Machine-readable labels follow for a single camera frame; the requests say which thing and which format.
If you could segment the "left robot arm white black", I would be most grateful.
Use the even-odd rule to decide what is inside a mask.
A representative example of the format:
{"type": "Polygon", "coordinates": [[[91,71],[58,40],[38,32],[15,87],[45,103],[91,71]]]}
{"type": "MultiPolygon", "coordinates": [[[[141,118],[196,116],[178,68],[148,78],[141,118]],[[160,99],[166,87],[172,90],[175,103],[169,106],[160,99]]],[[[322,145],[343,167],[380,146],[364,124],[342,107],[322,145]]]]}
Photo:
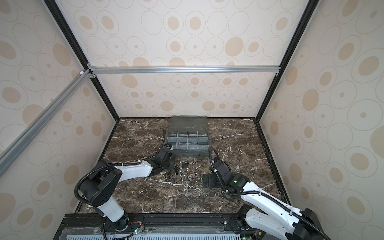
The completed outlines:
{"type": "Polygon", "coordinates": [[[92,206],[102,217],[113,223],[126,223],[128,216],[114,198],[117,185],[123,181],[156,176],[175,168],[173,146],[166,143],[166,130],[156,153],[148,158],[125,163],[101,160],[75,185],[74,196],[82,203],[92,206]]]}

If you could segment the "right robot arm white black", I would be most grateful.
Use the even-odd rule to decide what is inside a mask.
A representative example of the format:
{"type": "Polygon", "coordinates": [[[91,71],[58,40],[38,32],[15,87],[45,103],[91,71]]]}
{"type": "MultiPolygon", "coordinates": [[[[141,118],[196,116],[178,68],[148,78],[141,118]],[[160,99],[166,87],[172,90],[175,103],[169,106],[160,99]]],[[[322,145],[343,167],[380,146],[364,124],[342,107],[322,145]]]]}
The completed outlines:
{"type": "Polygon", "coordinates": [[[216,149],[209,148],[210,173],[203,176],[203,187],[220,189],[239,197],[247,205],[239,211],[241,229],[258,229],[280,240],[328,240],[314,211],[300,210],[262,190],[249,178],[232,173],[216,149]]]}

